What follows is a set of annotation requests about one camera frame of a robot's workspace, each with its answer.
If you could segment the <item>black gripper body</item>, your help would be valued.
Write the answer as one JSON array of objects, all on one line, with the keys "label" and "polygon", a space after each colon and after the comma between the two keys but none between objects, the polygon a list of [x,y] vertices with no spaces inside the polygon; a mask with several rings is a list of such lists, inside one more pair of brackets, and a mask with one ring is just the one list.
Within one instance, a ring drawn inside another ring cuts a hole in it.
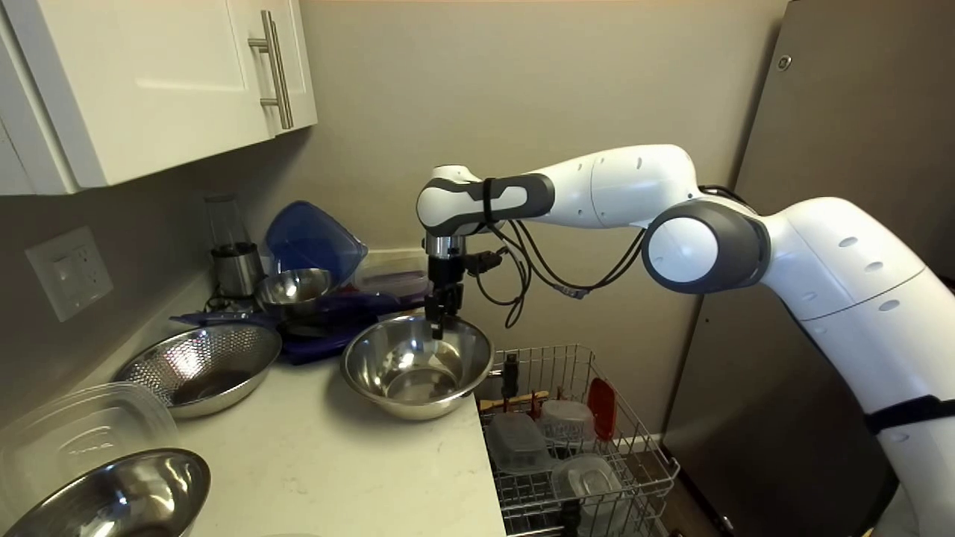
[{"label": "black gripper body", "polygon": [[430,308],[459,309],[462,308],[462,275],[465,275],[465,242],[459,235],[426,235],[426,275],[430,275]]}]

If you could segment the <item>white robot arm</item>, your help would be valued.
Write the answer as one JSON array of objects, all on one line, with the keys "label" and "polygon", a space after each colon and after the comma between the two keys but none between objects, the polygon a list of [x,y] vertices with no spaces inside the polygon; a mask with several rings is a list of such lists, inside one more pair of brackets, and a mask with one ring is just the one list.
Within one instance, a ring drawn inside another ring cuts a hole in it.
[{"label": "white robot arm", "polygon": [[877,218],[841,196],[772,214],[706,194],[674,144],[618,145],[500,179],[430,172],[417,223],[426,320],[462,305],[465,238],[500,220],[635,226],[674,293],[766,285],[850,387],[899,476],[872,537],[955,537],[955,294]]}]

